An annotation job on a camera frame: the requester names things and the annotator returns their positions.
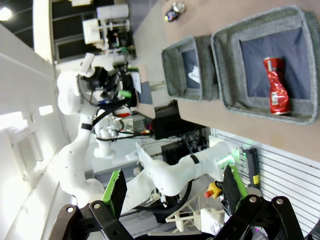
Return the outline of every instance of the barcode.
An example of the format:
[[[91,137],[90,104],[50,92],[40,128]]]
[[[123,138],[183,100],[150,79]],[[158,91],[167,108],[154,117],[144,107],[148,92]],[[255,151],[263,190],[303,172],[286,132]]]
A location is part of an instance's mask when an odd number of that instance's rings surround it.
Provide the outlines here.
[[[271,104],[272,105],[278,105],[278,95],[277,92],[273,91],[271,92]]]

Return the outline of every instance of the white cylinder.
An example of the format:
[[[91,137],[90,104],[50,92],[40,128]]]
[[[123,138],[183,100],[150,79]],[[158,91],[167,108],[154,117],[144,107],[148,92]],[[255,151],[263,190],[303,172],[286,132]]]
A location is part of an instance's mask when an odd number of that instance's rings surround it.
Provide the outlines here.
[[[96,12],[99,20],[126,19],[129,17],[129,6],[128,4],[101,6],[97,7]]]

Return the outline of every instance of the gray fabric bin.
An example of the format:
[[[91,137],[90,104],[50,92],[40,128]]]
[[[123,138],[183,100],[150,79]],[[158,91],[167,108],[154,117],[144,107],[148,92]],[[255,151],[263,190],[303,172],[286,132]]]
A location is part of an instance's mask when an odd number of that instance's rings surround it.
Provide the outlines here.
[[[251,68],[252,71],[258,71],[258,68],[263,68],[263,54],[274,53],[274,49],[267,50],[266,48],[268,47],[264,44],[258,45],[257,47],[260,47],[259,50],[263,52],[257,53],[261,55],[261,61],[256,61],[257,63],[253,65],[249,64],[248,66],[249,61],[246,61],[247,64],[245,65],[246,58],[248,56],[250,58],[250,54],[255,53],[244,54],[243,43],[254,43],[259,38],[276,36],[279,33],[281,35],[281,33],[286,31],[289,33],[289,31],[299,29],[302,29],[303,41],[301,42],[304,44],[305,52],[297,51],[293,49],[294,47],[292,47],[292,52],[290,52],[290,47],[287,47],[289,51],[287,53],[288,59],[286,60],[286,56],[284,56],[284,61],[288,63],[288,68],[292,67],[289,65],[291,64],[289,60],[290,58],[294,58],[293,54],[296,54],[297,57],[302,58],[302,62],[305,63],[307,61],[308,64],[304,64],[306,74],[294,74],[297,78],[296,81],[285,79],[285,82],[288,85],[300,82],[302,85],[305,85],[306,90],[304,89],[304,94],[297,94],[297,91],[299,91],[297,87],[286,87],[287,91],[289,90],[291,112],[286,115],[274,115],[270,113],[269,96],[266,96],[266,91],[262,91],[262,95],[255,95],[255,93],[252,93],[252,84],[247,82],[250,78],[249,75],[251,75],[248,68]],[[275,8],[231,24],[213,33],[211,36],[211,46],[220,96],[224,106],[228,110],[235,113],[300,125],[307,125],[316,121],[319,108],[320,29],[317,20],[311,13],[305,12],[294,5]],[[283,56],[266,55],[265,57]],[[288,70],[299,73],[297,71],[301,69],[295,67]],[[266,81],[264,84],[269,87],[266,72],[264,73],[264,77]]]
[[[167,91],[175,100],[211,101],[219,98],[210,36],[188,36],[162,51]],[[188,77],[199,68],[200,83]]]

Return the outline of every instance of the bolt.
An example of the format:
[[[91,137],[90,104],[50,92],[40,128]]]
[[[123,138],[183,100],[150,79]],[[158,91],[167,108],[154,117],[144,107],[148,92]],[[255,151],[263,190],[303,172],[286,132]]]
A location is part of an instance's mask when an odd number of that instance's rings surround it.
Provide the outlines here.
[[[281,205],[281,204],[284,203],[284,201],[283,201],[281,198],[278,198],[278,199],[276,200],[276,203]]]
[[[94,207],[95,209],[98,209],[98,208],[100,208],[100,204],[99,204],[99,203],[96,203],[95,205],[93,205],[93,207]]]
[[[255,196],[250,197],[250,202],[255,203],[257,201],[257,198]]]

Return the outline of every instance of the table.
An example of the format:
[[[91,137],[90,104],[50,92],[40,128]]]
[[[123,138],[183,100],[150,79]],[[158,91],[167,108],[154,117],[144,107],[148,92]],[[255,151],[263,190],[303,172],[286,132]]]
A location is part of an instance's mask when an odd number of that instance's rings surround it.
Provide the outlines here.
[[[162,14],[175,0],[169,0]],[[169,44],[192,35],[210,35],[219,29],[272,8],[297,5],[312,12],[320,22],[319,0],[183,0],[186,12],[175,22],[165,23]],[[317,149],[320,121],[300,126],[227,111],[221,100],[190,102],[178,100],[182,119],[226,131],[320,162]]]

